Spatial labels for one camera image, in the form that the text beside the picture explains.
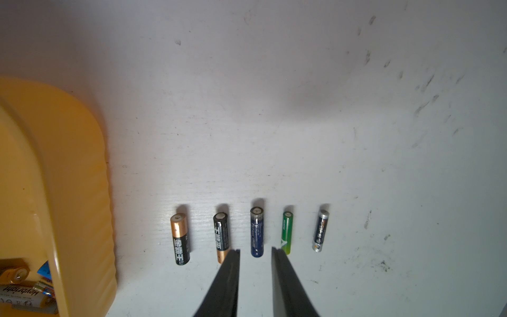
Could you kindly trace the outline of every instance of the white surface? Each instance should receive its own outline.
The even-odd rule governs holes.
[[[270,246],[289,204],[289,258],[322,316],[497,316],[505,305],[504,1],[0,9],[0,72],[74,94],[105,128],[119,272],[109,316],[191,315],[219,267],[222,203],[242,250],[239,316],[272,315]],[[169,217],[181,204],[193,251],[178,267]]]

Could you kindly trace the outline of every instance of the yellow plastic bin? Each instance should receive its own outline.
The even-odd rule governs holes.
[[[59,316],[103,317],[116,294],[104,139],[78,100],[0,77],[0,267],[49,260]],[[0,316],[50,316],[0,303]]]

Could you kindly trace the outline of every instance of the black battery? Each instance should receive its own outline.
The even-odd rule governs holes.
[[[229,223],[226,213],[218,213],[213,217],[215,226],[215,244],[216,244],[216,258],[221,264],[227,253],[231,249],[231,242],[229,239]]]
[[[315,235],[313,236],[312,248],[315,252],[322,251],[322,244],[324,243],[325,229],[328,226],[329,213],[326,210],[319,210],[317,227],[315,228]]]

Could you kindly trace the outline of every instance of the green battery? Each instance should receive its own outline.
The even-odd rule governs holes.
[[[282,224],[282,250],[285,254],[291,252],[291,237],[292,237],[292,220],[294,215],[291,212],[283,213],[283,224]]]

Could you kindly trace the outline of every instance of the silver battery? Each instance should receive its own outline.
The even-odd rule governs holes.
[[[322,244],[324,243],[325,229],[328,226],[329,213],[326,210],[319,210],[317,227],[315,228],[315,235],[313,236],[312,248],[315,252],[322,251]]]

